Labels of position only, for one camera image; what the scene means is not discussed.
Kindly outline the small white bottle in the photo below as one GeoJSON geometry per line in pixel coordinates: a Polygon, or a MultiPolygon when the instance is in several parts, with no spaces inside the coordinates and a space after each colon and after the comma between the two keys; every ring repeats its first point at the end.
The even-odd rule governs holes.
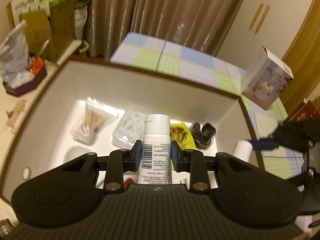
{"type": "Polygon", "coordinates": [[[253,146],[248,140],[238,140],[236,143],[233,155],[245,162],[249,162],[251,152],[253,151],[253,146]]]}

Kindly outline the red candy packet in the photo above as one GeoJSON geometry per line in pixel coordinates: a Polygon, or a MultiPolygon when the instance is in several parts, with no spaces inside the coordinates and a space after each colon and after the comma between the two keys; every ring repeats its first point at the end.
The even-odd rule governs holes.
{"type": "Polygon", "coordinates": [[[127,178],[127,180],[124,181],[124,189],[127,190],[132,184],[135,184],[135,181],[132,178],[127,178]]]}

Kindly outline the brown velvet scrunchie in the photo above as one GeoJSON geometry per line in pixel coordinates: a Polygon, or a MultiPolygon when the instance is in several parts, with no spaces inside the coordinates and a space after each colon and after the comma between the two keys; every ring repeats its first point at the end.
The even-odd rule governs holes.
{"type": "Polygon", "coordinates": [[[210,148],[216,135],[216,128],[210,123],[203,126],[199,122],[195,122],[190,127],[190,132],[198,149],[206,150],[210,148]]]}

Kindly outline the yellow snack pouch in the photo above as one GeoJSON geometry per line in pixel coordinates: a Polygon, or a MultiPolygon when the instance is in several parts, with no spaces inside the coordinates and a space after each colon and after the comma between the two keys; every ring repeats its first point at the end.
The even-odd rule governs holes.
{"type": "Polygon", "coordinates": [[[184,123],[170,124],[170,139],[171,141],[176,141],[183,150],[196,149],[193,136],[184,123]]]}

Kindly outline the white cream tube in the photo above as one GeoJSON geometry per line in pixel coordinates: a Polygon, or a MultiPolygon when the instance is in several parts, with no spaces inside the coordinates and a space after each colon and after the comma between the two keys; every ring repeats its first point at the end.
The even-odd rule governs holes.
{"type": "Polygon", "coordinates": [[[172,183],[170,118],[167,115],[151,114],[145,117],[138,183],[172,183]]]}

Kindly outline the cotton swab bag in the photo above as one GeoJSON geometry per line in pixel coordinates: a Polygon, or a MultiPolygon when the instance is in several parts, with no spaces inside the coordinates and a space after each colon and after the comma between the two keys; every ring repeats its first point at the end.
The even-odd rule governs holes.
{"type": "Polygon", "coordinates": [[[71,132],[74,141],[91,146],[95,143],[98,132],[106,123],[115,121],[118,111],[103,102],[88,97],[85,112],[71,132]]]}

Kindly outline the white plastic hair clip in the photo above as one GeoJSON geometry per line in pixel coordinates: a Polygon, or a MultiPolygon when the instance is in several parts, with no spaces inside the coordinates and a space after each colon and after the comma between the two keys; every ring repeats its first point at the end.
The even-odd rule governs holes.
{"type": "Polygon", "coordinates": [[[180,183],[181,183],[181,184],[188,185],[189,182],[188,182],[188,179],[187,179],[187,178],[183,178],[183,179],[180,180],[180,183]]]}

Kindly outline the white rice paddle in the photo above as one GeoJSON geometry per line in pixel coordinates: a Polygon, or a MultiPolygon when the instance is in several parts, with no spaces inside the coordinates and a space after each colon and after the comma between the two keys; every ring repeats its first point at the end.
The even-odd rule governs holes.
{"type": "Polygon", "coordinates": [[[83,154],[91,152],[89,148],[83,146],[73,146],[65,154],[63,162],[67,163],[83,154]]]}

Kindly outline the brown cardboard storage box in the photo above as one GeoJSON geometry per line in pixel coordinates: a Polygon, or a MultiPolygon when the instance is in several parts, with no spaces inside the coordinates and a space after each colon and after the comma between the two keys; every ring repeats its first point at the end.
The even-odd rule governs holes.
{"type": "Polygon", "coordinates": [[[80,121],[80,103],[94,98],[119,114],[165,114],[216,127],[217,149],[231,153],[240,139],[256,137],[240,96],[187,77],[170,76],[103,60],[75,57],[43,84],[15,133],[1,174],[1,198],[10,202],[23,183],[59,166],[73,147],[70,130],[80,121]]]}

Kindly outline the white humidifier box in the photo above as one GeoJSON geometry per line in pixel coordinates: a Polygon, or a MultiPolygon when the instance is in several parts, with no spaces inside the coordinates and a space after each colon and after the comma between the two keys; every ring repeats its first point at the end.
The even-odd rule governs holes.
{"type": "Polygon", "coordinates": [[[267,110],[292,80],[288,65],[261,47],[255,61],[241,77],[241,94],[267,110]]]}

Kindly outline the dark purple tray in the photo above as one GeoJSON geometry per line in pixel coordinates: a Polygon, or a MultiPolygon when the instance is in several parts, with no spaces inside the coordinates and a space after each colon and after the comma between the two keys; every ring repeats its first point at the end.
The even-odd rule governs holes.
{"type": "Polygon", "coordinates": [[[17,88],[11,88],[6,83],[3,82],[3,87],[5,89],[5,92],[8,95],[18,98],[24,94],[31,92],[32,90],[35,90],[46,76],[47,76],[47,70],[45,66],[43,66],[32,81],[25,83],[17,88]]]}

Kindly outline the plastic bag in tray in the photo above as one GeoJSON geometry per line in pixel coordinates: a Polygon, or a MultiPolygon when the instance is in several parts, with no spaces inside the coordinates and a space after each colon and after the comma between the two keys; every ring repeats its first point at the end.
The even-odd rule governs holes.
{"type": "Polygon", "coordinates": [[[22,20],[1,43],[1,78],[11,88],[17,88],[32,81],[35,75],[28,70],[31,58],[22,20]]]}

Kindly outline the brown curtain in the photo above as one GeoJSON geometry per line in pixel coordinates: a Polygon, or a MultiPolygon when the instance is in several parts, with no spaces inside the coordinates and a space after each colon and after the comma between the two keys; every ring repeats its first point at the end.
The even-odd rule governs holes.
{"type": "Polygon", "coordinates": [[[109,59],[130,33],[217,55],[243,0],[92,0],[89,54],[109,59]]]}

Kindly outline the brown cardboard boxes pile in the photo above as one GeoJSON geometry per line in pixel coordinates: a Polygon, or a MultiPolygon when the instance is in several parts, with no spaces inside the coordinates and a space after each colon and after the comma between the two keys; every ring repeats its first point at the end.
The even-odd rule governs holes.
{"type": "Polygon", "coordinates": [[[29,53],[37,54],[48,40],[42,56],[57,62],[75,39],[74,5],[75,0],[13,0],[6,5],[10,29],[24,20],[29,53]]]}

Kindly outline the stacked white bowls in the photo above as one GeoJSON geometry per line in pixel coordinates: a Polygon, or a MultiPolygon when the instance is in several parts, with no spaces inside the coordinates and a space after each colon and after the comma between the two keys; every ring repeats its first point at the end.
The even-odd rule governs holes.
{"type": "Polygon", "coordinates": [[[75,26],[75,38],[77,40],[82,40],[86,21],[87,21],[87,5],[85,5],[82,8],[75,9],[74,26],[75,26]]]}

